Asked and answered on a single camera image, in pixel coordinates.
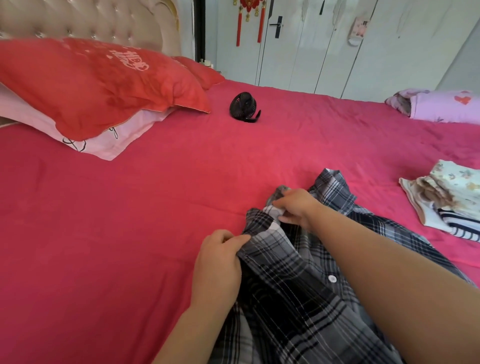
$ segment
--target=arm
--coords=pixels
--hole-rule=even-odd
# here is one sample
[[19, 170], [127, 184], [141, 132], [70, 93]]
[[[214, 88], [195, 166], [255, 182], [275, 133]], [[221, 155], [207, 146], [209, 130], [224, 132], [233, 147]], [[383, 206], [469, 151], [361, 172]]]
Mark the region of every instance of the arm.
[[375, 324], [408, 363], [477, 363], [480, 291], [420, 254], [316, 201], [285, 191], [281, 221], [313, 231]]
[[193, 270], [190, 307], [180, 316], [152, 364], [205, 364], [228, 312], [237, 299], [237, 251], [249, 235], [217, 230], [205, 238]]

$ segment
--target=red pillow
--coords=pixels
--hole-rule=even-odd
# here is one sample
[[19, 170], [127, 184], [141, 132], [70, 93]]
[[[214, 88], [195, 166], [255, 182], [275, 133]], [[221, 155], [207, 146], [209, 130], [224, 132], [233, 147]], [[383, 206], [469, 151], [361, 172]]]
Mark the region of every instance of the red pillow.
[[210, 112], [196, 78], [164, 54], [93, 40], [0, 42], [0, 82], [81, 141], [141, 109], [172, 105]]
[[213, 85], [225, 81], [225, 77], [219, 74], [214, 69], [197, 63], [187, 57], [177, 56], [172, 57], [174, 60], [180, 62], [197, 78], [204, 90], [208, 90]]

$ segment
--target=hand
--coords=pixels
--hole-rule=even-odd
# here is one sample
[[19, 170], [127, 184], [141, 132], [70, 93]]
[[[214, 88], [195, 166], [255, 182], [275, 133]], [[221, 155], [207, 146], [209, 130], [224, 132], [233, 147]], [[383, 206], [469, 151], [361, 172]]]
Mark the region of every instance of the hand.
[[273, 202], [273, 206], [285, 209], [286, 212], [278, 219], [287, 224], [302, 226], [305, 230], [312, 231], [309, 218], [318, 207], [323, 206], [320, 202], [303, 189], [284, 190], [282, 198]]
[[216, 230], [204, 239], [193, 270], [191, 306], [228, 314], [240, 290], [237, 252], [250, 238], [250, 235], [233, 236], [227, 230]]

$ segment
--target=red tassel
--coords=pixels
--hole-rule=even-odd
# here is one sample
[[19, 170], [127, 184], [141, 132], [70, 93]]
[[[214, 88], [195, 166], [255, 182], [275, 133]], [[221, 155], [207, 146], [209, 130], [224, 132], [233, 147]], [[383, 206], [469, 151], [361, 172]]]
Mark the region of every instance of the red tassel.
[[241, 32], [241, 6], [239, 10], [239, 24], [237, 26], [237, 47], [240, 47], [240, 32]]
[[264, 3], [262, 6], [262, 15], [260, 15], [260, 27], [258, 28], [258, 43], [262, 42], [262, 33], [264, 32], [265, 8], [266, 4]]

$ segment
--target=pink pillowcase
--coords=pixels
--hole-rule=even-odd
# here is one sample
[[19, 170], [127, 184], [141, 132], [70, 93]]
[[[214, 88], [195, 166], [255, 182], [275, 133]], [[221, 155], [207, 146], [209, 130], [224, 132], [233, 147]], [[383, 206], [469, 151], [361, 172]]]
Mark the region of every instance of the pink pillowcase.
[[154, 122], [162, 121], [175, 109], [169, 108], [165, 112], [140, 110], [123, 124], [105, 130], [94, 138], [77, 142], [60, 134], [53, 119], [34, 109], [0, 84], [0, 116], [30, 125], [74, 150], [93, 154], [105, 160], [113, 160], [131, 142], [150, 129]]
[[419, 92], [410, 101], [411, 119], [480, 125], [480, 96], [470, 91]]

